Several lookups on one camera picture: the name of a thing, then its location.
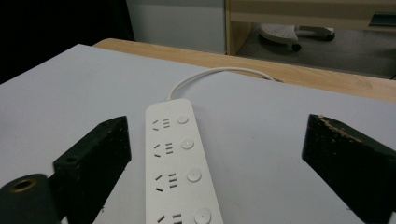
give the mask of floor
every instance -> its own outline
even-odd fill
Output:
[[[302,48],[294,52],[291,46],[262,38],[258,25],[237,56],[396,79],[396,33],[335,29],[335,39],[329,42],[312,32],[301,32]]]

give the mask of power strip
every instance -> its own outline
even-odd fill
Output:
[[[223,223],[189,100],[146,111],[146,223]]]

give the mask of white table surface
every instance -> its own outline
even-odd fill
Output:
[[[126,115],[132,161],[95,223],[145,223],[145,110],[202,70],[75,46],[0,85],[0,186],[52,175],[52,162],[98,123]],[[301,159],[309,114],[396,148],[393,103],[231,73],[194,81],[177,97],[193,104],[227,224],[362,223]]]

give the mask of wooden table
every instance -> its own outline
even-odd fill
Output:
[[[395,0],[226,0],[227,53],[245,43],[252,22],[395,32],[369,26],[376,12],[396,12]]]
[[[234,66],[262,71],[285,83],[336,91],[396,103],[396,81],[375,77],[363,77],[346,73],[283,63],[239,58],[188,49],[169,48],[118,39],[105,39],[94,45],[151,58],[204,67]]]

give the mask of white cable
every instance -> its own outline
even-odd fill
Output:
[[[249,73],[252,73],[252,74],[259,75],[259,76],[261,76],[261,77],[263,77],[265,79],[268,79],[268,80],[271,80],[271,81],[275,81],[272,77],[268,76],[267,74],[259,72],[259,71],[256,71],[256,70],[253,70],[253,69],[239,68],[239,67],[218,67],[218,68],[212,68],[212,69],[206,70],[204,72],[197,73],[197,74],[193,75],[192,77],[187,77],[187,78],[179,81],[174,86],[174,88],[172,88],[172,90],[169,91],[169,93],[168,93],[168,95],[166,97],[166,100],[167,101],[168,100],[172,100],[172,96],[175,93],[175,91],[178,88],[180,88],[182,85],[187,83],[187,82],[190,82],[190,81],[192,81],[192,80],[194,80],[196,78],[205,77],[205,76],[208,76],[208,75],[215,74],[217,72],[225,72],[225,71],[249,72]]]

